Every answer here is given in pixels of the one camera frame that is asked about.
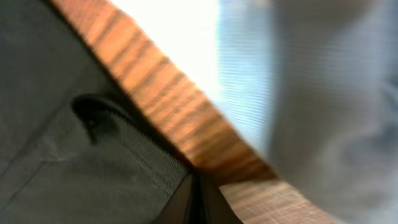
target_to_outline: wooden surface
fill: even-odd
[[[197,168],[224,185],[221,190],[244,223],[332,223],[274,178],[131,18],[105,0],[52,2],[154,126]]]

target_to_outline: black object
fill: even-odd
[[[0,1],[0,223],[241,223],[64,19]]]

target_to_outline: dark gray fabric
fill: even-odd
[[[154,220],[187,171],[120,121],[90,141],[72,99],[122,94],[48,4],[0,1],[0,68],[0,223]]]

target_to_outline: wooden board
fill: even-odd
[[[332,223],[275,178],[133,19],[106,0],[51,1],[154,126],[224,185],[221,190],[244,223]]]

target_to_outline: wood grain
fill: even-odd
[[[152,124],[197,168],[220,185],[228,184],[221,190],[244,223],[332,223],[275,179],[133,19],[106,0],[51,1]]]

